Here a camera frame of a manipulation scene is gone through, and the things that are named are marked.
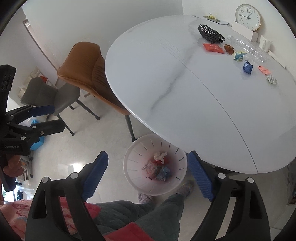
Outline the person's left hand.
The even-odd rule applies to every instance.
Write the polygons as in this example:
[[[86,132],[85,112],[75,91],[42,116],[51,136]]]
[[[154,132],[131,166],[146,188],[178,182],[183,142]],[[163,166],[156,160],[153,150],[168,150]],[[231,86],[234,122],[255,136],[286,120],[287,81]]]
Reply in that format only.
[[[16,178],[23,174],[22,162],[20,156],[11,156],[8,159],[8,165],[3,168],[3,171],[9,177]]]

